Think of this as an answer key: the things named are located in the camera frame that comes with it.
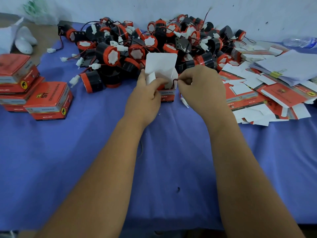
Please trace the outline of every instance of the wall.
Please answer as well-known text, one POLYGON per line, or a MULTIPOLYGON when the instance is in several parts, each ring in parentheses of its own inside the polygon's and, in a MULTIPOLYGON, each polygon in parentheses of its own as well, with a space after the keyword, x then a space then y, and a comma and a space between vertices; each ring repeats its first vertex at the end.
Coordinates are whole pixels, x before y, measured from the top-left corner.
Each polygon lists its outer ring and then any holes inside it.
MULTIPOLYGON (((204 18, 215 27, 243 29, 247 37, 281 41, 290 35, 317 37, 317 0, 55 0, 63 20, 88 22, 109 16, 146 28, 151 20, 176 14, 204 18)), ((0 0, 0 12, 18 14, 26 0, 0 0)))

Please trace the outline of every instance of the person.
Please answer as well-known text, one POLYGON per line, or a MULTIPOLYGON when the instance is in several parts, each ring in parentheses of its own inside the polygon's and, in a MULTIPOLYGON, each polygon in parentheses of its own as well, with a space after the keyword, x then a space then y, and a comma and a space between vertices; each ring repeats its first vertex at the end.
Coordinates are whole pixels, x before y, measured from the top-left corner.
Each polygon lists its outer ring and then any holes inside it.
MULTIPOLYGON (((124 116, 97 158, 37 238, 117 238, 127 213, 137 147, 156 117, 158 78, 145 84, 141 72, 124 116)), ((212 147, 221 220, 228 237, 304 237, 248 147, 227 106, 218 73, 204 66, 177 81, 185 100, 204 120, 212 147)))

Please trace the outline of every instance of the right arm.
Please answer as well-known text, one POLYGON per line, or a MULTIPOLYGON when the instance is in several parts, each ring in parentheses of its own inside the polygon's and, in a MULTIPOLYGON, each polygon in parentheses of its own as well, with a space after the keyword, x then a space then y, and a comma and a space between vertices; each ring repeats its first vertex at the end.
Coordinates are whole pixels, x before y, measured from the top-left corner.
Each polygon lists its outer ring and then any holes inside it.
POLYGON ((177 83, 208 128, 220 215, 228 237, 304 238, 244 140, 217 72, 195 66, 185 70, 177 83))

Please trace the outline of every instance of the clear plastic bottle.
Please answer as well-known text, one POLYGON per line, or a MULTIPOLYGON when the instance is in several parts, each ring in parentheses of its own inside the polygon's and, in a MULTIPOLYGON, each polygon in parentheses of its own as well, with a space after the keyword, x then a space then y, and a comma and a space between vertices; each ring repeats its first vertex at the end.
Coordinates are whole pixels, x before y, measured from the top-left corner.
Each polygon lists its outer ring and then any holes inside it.
POLYGON ((282 43, 288 47, 315 48, 317 38, 315 37, 290 37, 284 39, 282 43))

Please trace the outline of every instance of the table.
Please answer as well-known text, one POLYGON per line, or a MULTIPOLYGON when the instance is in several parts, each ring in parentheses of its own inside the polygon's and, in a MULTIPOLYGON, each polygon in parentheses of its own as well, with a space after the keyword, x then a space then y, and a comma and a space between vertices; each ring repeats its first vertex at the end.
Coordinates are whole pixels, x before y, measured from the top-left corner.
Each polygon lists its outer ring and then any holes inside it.
MULTIPOLYGON (((76 46, 65 41, 63 50, 44 54, 41 75, 69 81, 80 70, 76 60, 60 57, 72 53, 78 53, 76 46)), ((87 94, 80 81, 65 120, 38 122, 1 107, 0 230, 45 224, 104 146, 135 85, 127 80, 116 89, 87 94)), ((295 220, 316 224, 317 109, 308 110, 311 118, 240 128, 295 220)), ((141 141, 124 228, 223 229, 207 128, 178 93, 173 103, 161 105, 141 141)))

